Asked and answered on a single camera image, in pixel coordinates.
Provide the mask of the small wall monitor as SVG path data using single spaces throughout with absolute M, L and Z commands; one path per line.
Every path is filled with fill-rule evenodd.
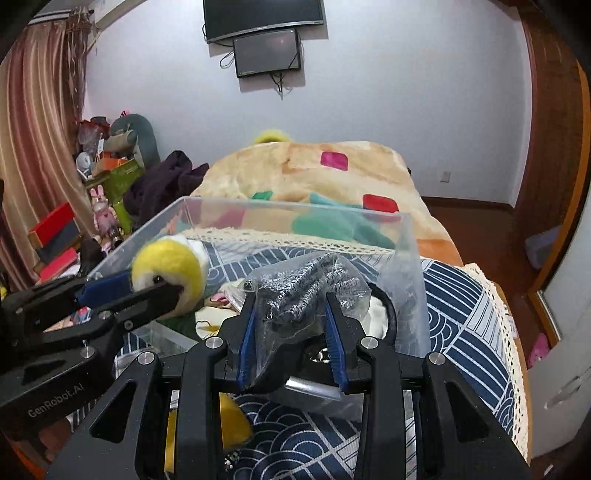
M 238 78 L 301 69 L 300 36 L 294 28 L 244 35 L 232 43 Z

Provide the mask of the green grey plush toy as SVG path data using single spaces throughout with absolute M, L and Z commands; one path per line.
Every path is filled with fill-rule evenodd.
M 119 157 L 133 158 L 143 170 L 161 161 L 152 125 L 139 114 L 127 114 L 116 119 L 103 144 L 104 151 Z

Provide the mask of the green cardboard box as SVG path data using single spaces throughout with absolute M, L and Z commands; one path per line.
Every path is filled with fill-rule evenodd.
M 132 222 L 123 206 L 123 195 L 143 173 L 143 169 L 135 160 L 129 160 L 113 170 L 101 172 L 84 183 L 87 192 L 90 192 L 92 188 L 98 190 L 98 186 L 102 187 L 103 194 L 108 204 L 113 208 L 125 234 L 131 232 Z

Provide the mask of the red and black boxes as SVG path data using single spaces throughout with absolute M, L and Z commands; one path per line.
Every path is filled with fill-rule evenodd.
M 77 261 L 81 232 L 68 202 L 44 217 L 28 232 L 27 238 L 39 258 L 34 267 L 39 282 L 52 280 Z

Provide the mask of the clear plastic storage box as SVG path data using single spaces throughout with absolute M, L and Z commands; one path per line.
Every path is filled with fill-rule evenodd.
M 328 252 L 353 265 L 390 311 L 386 339 L 423 358 L 431 348 L 425 283 L 407 214 L 349 207 L 184 197 L 137 230 L 89 274 L 100 279 L 128 270 L 143 246 L 181 234 L 204 243 L 205 292 L 226 282 L 303 265 Z

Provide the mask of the pink rabbit figurine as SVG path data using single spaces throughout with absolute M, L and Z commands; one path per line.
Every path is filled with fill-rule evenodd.
M 94 226 L 103 238 L 113 240 L 119 235 L 119 223 L 114 209 L 109 205 L 103 187 L 98 185 L 90 189 Z

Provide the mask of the dark purple garment pile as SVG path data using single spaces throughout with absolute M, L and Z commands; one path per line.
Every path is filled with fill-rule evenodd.
M 209 164 L 197 167 L 181 150 L 147 170 L 123 194 L 132 229 L 143 226 L 177 199 L 190 195 L 204 180 Z

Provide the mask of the striped pink curtain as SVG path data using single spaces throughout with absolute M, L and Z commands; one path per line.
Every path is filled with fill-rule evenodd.
M 1 63 L 1 264 L 18 290 L 37 280 L 28 233 L 51 211 L 69 203 L 78 228 L 93 230 L 74 160 L 90 30 L 85 8 L 28 26 Z

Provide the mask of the wall mounted black television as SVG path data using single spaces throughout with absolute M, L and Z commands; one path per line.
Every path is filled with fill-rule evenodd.
M 324 23 L 324 9 L 318 0 L 204 1 L 207 43 L 257 31 Z

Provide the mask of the brown wooden door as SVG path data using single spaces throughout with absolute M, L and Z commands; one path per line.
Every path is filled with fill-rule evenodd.
M 528 47 L 532 85 L 531 130 L 526 167 L 516 205 L 524 239 L 558 229 L 555 243 L 527 297 L 549 344 L 558 327 L 543 305 L 549 284 L 576 229 L 589 172 L 590 93 L 587 76 L 572 48 L 534 6 L 518 8 Z

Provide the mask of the colourful patchwork fleece blanket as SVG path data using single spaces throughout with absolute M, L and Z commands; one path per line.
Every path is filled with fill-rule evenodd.
M 411 216 L 422 256 L 464 264 L 445 227 L 429 211 L 403 157 L 369 141 L 280 141 L 243 148 L 216 161 L 194 196 L 246 200 L 269 192 L 273 201 L 334 202 Z

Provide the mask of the yellow sponge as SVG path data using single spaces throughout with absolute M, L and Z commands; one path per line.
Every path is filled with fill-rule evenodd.
M 178 391 L 172 393 L 167 421 L 164 456 L 164 471 L 167 474 L 174 473 L 178 396 Z M 225 452 L 238 450 L 252 437 L 252 426 L 250 426 L 249 420 L 238 407 L 238 403 L 236 403 L 228 394 L 219 394 L 219 408 L 221 408 L 221 438 L 223 450 Z

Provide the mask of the yellow white felt ball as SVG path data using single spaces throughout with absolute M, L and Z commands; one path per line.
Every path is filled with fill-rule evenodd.
M 146 244 L 131 263 L 131 286 L 134 292 L 154 284 L 159 277 L 182 288 L 176 307 L 161 319 L 184 315 L 204 298 L 209 256 L 204 243 L 181 234 L 164 236 Z

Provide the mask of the yellow plush behind blanket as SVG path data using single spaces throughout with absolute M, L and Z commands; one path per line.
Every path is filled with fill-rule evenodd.
M 277 142 L 290 142 L 291 138 L 286 132 L 279 129 L 266 129 L 260 132 L 253 140 L 253 145 L 277 143 Z

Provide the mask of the blue white patterned bedspread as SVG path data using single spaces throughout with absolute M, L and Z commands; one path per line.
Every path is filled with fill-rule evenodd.
M 475 264 L 422 257 L 430 342 L 492 411 L 522 456 L 529 417 L 515 325 L 496 286 Z M 361 414 L 353 403 L 290 392 L 284 400 L 253 394 L 236 400 L 252 424 L 236 479 L 349 479 L 356 465 Z

